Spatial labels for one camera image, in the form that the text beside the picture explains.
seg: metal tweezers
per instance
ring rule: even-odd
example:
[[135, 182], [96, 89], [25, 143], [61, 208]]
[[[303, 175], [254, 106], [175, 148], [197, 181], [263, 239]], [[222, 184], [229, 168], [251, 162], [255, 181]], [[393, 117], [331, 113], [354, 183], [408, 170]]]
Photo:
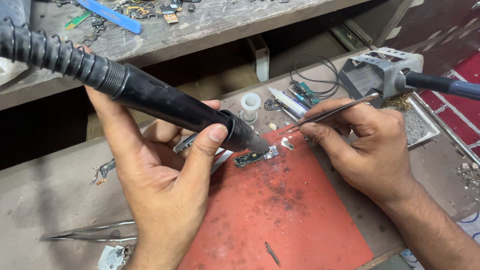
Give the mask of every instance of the metal tweezers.
[[100, 235], [87, 235], [80, 233], [88, 233], [102, 229], [108, 229], [112, 227], [117, 227], [121, 225], [135, 224], [135, 221], [120, 221], [115, 224], [100, 225], [100, 226], [90, 226], [80, 229], [73, 229], [61, 233], [46, 233], [40, 237], [40, 240], [59, 240], [59, 239], [69, 239], [69, 240], [86, 240], [86, 241], [100, 241], [100, 242], [122, 242], [128, 240], [137, 239], [137, 236], [123, 236], [122, 238], [112, 237], [112, 236], [100, 236]]
[[293, 127], [291, 127], [288, 131], [279, 133], [278, 135], [283, 135], [283, 134], [285, 134], [285, 133], [293, 133], [293, 132], [299, 131], [299, 130], [300, 130], [299, 128], [297, 128], [296, 130], [292, 130], [292, 129], [295, 128], [295, 127], [301, 126], [301, 125], [303, 125], [303, 124], [305, 124], [305, 123], [316, 123], [316, 122], [324, 121], [324, 120], [326, 120], [326, 119], [331, 118], [332, 116], [335, 116], [335, 115], [337, 115], [337, 114], [339, 114], [339, 113], [341, 113], [341, 112], [343, 112], [343, 111], [345, 111], [345, 110], [348, 110], [348, 109], [352, 108], [353, 106], [356, 106], [356, 105], [358, 105], [358, 104], [360, 104], [360, 103], [362, 103], [362, 102], [369, 101], [369, 100], [374, 99], [374, 98], [376, 98], [376, 97], [378, 97], [378, 96], [379, 96], [379, 94], [373, 93], [373, 94], [368, 95], [368, 96], [366, 96], [366, 97], [364, 97], [364, 98], [361, 98], [361, 99], [358, 99], [358, 100], [356, 100], [356, 101], [354, 101], [354, 102], [351, 102], [351, 103], [349, 103], [349, 104], [347, 104], [347, 105], [343, 105], [343, 106], [340, 106], [340, 107], [338, 107], [338, 108], [335, 108], [335, 109], [332, 109], [332, 110], [329, 110], [329, 111], [324, 111], [324, 112], [322, 112], [322, 113], [320, 113], [320, 114], [317, 114], [317, 115], [315, 115], [315, 116], [313, 116], [313, 117], [310, 117], [310, 118], [308, 118], [308, 119], [305, 119], [305, 120], [302, 121], [302, 122], [296, 123], [296, 124], [295, 124]]

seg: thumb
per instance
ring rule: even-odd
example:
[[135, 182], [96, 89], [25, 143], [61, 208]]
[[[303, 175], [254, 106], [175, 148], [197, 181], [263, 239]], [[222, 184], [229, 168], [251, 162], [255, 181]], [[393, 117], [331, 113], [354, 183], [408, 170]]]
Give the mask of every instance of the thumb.
[[180, 172], [180, 185], [197, 189], [205, 184], [208, 189], [215, 153], [227, 135], [228, 129], [222, 124], [210, 125], [197, 135]]
[[300, 132], [312, 138], [315, 143], [320, 144], [330, 157], [332, 163], [342, 163], [345, 157], [357, 155], [356, 151], [328, 125], [306, 123], [300, 127]]

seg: blue plastic pry tool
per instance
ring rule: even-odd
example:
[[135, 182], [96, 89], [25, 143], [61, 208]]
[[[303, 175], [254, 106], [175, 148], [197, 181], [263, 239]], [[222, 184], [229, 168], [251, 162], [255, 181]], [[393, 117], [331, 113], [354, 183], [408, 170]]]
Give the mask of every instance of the blue plastic pry tool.
[[105, 19], [112, 21], [121, 27], [130, 30], [136, 34], [140, 33], [140, 23], [134, 19], [115, 12], [108, 7], [95, 2], [95, 0], [78, 0], [78, 2], [85, 8], [97, 13]]

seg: hand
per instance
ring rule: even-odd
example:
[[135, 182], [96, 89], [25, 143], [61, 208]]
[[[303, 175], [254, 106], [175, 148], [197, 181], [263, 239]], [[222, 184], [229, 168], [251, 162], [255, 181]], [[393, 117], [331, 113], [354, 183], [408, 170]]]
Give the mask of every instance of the hand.
[[[350, 102], [348, 98], [322, 102], [304, 117]], [[332, 128], [336, 125], [345, 135], [353, 129], [359, 139], [348, 145]], [[396, 110], [378, 110], [362, 103], [325, 124], [306, 123], [300, 131], [324, 148], [350, 185], [377, 204], [402, 200], [418, 185], [410, 171], [403, 116]]]
[[[128, 110], [108, 96], [85, 87], [116, 161], [123, 193], [138, 228], [129, 269], [176, 269], [205, 214], [210, 168], [227, 128], [213, 124], [180, 155], [172, 148], [193, 134], [162, 120], [144, 134]], [[218, 100], [205, 101], [220, 109]]]

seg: black cable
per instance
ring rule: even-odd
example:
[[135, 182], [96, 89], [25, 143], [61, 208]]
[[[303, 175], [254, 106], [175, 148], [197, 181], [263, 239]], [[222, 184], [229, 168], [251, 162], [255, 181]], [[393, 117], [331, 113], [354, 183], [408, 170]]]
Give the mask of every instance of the black cable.
[[[335, 77], [336, 77], [336, 80], [335, 81], [329, 81], [329, 80], [315, 80], [315, 79], [310, 79], [310, 78], [307, 78], [305, 76], [303, 76], [302, 74], [299, 73], [298, 69], [297, 69], [297, 63], [299, 60], [301, 59], [315, 59], [317, 60], [319, 63], [322, 63], [324, 64], [325, 66], [327, 66], [334, 74], [335, 74]], [[320, 55], [316, 55], [316, 54], [308, 54], [308, 53], [303, 53], [303, 54], [299, 54], [295, 57], [292, 58], [292, 61], [290, 62], [290, 79], [292, 80], [293, 84], [295, 84], [295, 80], [293, 80], [293, 77], [292, 77], [292, 73], [293, 71], [295, 71], [300, 77], [302, 77], [303, 79], [305, 80], [308, 80], [308, 81], [312, 81], [312, 82], [319, 82], [319, 83], [328, 83], [328, 84], [334, 84], [332, 86], [332, 88], [330, 88], [329, 90], [327, 91], [324, 91], [324, 92], [315, 92], [315, 94], [320, 98], [320, 99], [327, 99], [327, 98], [330, 98], [332, 97], [337, 91], [338, 91], [338, 88], [341, 86], [343, 88], [345, 88], [347, 91], [348, 91], [348, 95], [350, 96], [350, 98], [352, 98], [352, 93], [350, 93], [350, 90], [343, 84], [340, 82], [340, 79], [338, 78], [338, 71], [336, 70], [336, 67], [335, 65], [333, 65], [333, 63], [328, 60], [327, 58], [323, 57], [323, 56], [320, 56]]]

